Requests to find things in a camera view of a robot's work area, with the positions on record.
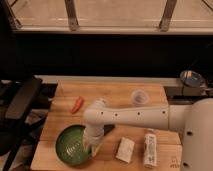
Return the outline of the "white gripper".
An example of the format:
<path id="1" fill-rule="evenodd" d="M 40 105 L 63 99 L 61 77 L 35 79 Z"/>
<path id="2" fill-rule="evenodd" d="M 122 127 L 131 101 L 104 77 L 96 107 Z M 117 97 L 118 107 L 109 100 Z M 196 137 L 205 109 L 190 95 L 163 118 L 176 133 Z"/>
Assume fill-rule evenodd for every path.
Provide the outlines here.
<path id="1" fill-rule="evenodd" d="M 103 136 L 104 127 L 102 125 L 86 125 L 83 132 L 83 146 L 85 151 L 90 152 L 92 145 L 92 157 L 97 155 L 101 146 L 99 143 L 101 142 Z"/>

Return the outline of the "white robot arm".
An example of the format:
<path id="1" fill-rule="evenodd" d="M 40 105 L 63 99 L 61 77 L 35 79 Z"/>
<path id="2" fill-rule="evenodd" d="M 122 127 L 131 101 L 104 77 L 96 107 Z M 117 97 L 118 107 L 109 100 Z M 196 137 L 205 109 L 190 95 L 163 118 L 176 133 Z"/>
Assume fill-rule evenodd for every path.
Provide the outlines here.
<path id="1" fill-rule="evenodd" d="M 85 148 L 99 145 L 107 124 L 129 125 L 181 133 L 180 171 L 213 171 L 213 98 L 191 105 L 108 108 L 97 99 L 83 113 Z"/>

